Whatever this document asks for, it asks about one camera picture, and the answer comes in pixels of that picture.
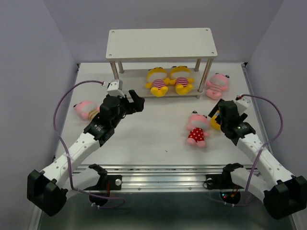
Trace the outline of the yellow plush blue-striped shirt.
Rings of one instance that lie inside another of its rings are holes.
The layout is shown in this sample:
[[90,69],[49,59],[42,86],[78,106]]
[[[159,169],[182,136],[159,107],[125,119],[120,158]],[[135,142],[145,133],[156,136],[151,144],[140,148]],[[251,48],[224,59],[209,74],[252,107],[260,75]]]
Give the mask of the yellow plush blue-striped shirt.
[[211,118],[211,126],[216,130],[221,130],[220,124],[217,123],[216,118],[219,116],[219,110]]

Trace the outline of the pink plush red polka-dot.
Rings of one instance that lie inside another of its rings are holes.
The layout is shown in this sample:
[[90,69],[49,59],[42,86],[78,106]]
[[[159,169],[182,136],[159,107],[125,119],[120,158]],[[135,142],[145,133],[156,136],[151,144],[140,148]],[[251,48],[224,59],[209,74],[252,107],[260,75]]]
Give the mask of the pink plush red polka-dot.
[[209,136],[209,120],[206,115],[193,111],[186,126],[189,132],[187,143],[200,148],[206,147],[205,139]]

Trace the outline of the pink plush orange-striped shirt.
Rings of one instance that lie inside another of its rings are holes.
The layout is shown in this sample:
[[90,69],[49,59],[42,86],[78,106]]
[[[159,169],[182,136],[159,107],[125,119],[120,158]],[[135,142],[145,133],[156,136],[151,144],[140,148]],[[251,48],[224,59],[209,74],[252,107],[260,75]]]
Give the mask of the pink plush orange-striped shirt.
[[82,101],[73,106],[75,112],[84,120],[90,120],[99,113],[99,107],[92,101]]

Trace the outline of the yellow plush pink-striped shirt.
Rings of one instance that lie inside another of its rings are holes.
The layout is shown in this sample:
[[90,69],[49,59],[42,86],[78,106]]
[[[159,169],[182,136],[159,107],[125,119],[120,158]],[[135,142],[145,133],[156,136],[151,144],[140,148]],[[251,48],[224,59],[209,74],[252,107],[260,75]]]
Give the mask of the yellow plush pink-striped shirt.
[[162,67],[156,67],[148,70],[147,83],[145,87],[155,97],[163,97],[168,91],[170,78],[167,71]]

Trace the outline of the yellow plush red-striped shirt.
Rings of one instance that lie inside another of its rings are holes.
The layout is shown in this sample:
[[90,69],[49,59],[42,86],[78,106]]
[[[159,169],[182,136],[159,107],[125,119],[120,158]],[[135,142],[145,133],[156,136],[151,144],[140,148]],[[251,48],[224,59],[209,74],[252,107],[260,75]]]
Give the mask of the yellow plush red-striped shirt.
[[193,89],[194,78],[187,66],[173,66],[169,84],[175,86],[176,93],[186,95]]

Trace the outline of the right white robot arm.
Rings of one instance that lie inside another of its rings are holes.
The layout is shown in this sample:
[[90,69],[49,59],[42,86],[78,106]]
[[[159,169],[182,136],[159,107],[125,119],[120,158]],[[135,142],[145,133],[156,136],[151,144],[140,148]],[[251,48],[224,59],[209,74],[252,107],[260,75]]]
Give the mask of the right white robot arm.
[[233,101],[220,99],[209,117],[222,133],[254,163],[248,171],[239,163],[226,165],[220,174],[207,174],[203,186],[209,190],[244,188],[258,198],[274,219],[281,219],[307,207],[307,181],[283,167],[247,122],[250,105],[246,95]]

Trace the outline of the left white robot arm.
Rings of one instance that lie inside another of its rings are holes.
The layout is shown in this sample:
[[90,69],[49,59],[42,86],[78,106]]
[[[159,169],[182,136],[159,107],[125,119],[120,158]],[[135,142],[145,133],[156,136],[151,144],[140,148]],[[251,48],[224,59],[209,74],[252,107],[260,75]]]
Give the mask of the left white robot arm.
[[49,216],[54,216],[68,199],[66,182],[73,185],[72,172],[89,155],[102,147],[115,133],[127,115],[142,112],[145,99],[130,90],[130,102],[121,90],[108,92],[89,125],[71,147],[41,171],[33,170],[27,177],[27,199]]

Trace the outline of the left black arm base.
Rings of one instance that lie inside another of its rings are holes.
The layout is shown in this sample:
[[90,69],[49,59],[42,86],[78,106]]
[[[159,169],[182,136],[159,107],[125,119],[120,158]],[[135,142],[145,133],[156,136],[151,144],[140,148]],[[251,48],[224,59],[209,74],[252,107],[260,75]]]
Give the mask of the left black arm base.
[[97,164],[92,164],[88,167],[90,173],[94,173],[92,181],[89,179],[89,185],[86,185],[83,190],[92,192],[97,196],[111,197],[111,191],[121,190],[122,175],[108,174],[107,170]]

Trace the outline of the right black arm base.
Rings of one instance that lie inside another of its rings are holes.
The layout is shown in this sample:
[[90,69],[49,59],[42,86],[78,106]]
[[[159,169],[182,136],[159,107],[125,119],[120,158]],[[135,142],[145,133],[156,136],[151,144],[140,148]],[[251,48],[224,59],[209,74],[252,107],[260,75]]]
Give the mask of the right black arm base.
[[220,197],[223,202],[231,205],[238,205],[241,199],[240,189],[241,186],[234,184],[231,178],[231,173],[235,169],[243,168],[244,166],[239,163],[227,164],[221,173],[206,174],[203,187],[208,190],[218,189],[221,190]]

